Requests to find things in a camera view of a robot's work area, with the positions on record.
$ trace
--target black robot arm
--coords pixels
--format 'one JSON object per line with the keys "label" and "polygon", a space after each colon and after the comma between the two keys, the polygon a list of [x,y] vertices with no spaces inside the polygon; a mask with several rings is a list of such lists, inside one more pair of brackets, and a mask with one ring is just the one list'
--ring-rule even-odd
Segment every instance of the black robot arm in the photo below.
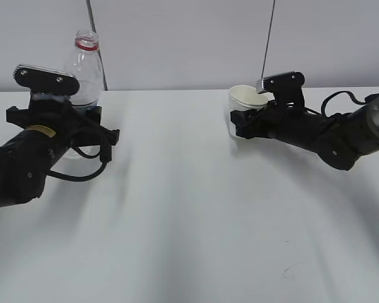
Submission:
{"label": "black robot arm", "polygon": [[[15,80],[32,91],[28,109],[11,107],[6,112],[7,121],[23,131],[0,146],[0,207],[39,198],[47,175],[75,182],[97,177],[112,160],[111,146],[119,139],[119,130],[100,125],[101,107],[81,113],[71,106],[69,96],[79,89],[73,75],[21,65]],[[100,146],[97,155],[79,149],[94,145]],[[83,157],[99,157],[99,169],[82,177],[53,172],[51,168],[71,147]]]}
{"label": "black robot arm", "polygon": [[[301,73],[284,73],[260,80],[257,92],[272,92],[274,100],[260,110],[234,110],[231,122],[242,138],[271,138],[316,153],[330,166],[349,170],[356,160],[379,150],[379,94],[359,102],[351,92],[337,92],[323,102],[322,113],[304,106]],[[331,98],[348,93],[360,109],[325,115]]]}

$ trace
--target paper cup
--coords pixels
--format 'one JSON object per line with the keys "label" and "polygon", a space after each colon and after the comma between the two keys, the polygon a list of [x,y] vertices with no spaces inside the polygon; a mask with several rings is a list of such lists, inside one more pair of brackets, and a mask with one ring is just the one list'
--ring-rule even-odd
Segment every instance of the paper cup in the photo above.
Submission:
{"label": "paper cup", "polygon": [[229,90],[229,133],[235,138],[236,127],[230,121],[232,110],[246,111],[249,109],[262,109],[268,103],[265,95],[257,94],[254,87],[249,85],[236,85]]}

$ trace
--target white wall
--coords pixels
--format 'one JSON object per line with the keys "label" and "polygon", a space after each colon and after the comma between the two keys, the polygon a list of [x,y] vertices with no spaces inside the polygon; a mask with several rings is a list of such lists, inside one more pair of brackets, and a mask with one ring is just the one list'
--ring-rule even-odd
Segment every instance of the white wall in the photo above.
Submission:
{"label": "white wall", "polygon": [[379,86],[379,0],[277,0],[267,73],[306,86]]}
{"label": "white wall", "polygon": [[61,69],[77,29],[89,26],[85,0],[0,0],[0,91],[22,90],[19,63]]}
{"label": "white wall", "polygon": [[[260,77],[272,0],[92,0],[111,90],[228,88]],[[85,0],[0,0],[0,91],[14,67],[60,69]],[[379,0],[277,0],[266,74],[379,85]]]}
{"label": "white wall", "polygon": [[272,0],[92,0],[109,89],[254,84],[271,5]]}

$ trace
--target plastic bottle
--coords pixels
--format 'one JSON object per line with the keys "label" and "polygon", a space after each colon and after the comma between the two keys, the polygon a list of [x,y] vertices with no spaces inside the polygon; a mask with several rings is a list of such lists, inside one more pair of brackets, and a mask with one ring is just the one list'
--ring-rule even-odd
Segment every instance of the plastic bottle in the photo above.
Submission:
{"label": "plastic bottle", "polygon": [[[75,38],[75,48],[64,64],[64,71],[75,75],[80,83],[78,93],[71,96],[70,102],[82,114],[97,105],[103,89],[103,69],[98,49],[98,35],[91,30],[79,30]],[[85,146],[81,150],[90,153],[92,146]],[[81,156],[70,149],[64,158],[80,159]]]}

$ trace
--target table surface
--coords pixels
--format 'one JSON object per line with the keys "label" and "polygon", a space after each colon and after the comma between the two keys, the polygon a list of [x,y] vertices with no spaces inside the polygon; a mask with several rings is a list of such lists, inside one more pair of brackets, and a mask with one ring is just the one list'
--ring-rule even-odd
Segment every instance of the table surface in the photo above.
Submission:
{"label": "table surface", "polygon": [[[337,90],[305,89],[306,105]],[[341,172],[234,140],[225,90],[104,92],[100,104],[121,129],[109,168],[48,178],[40,199],[0,209],[0,303],[379,303],[379,152]],[[28,94],[0,93],[0,144],[19,131],[12,105]],[[355,109],[340,96],[328,112]]]}

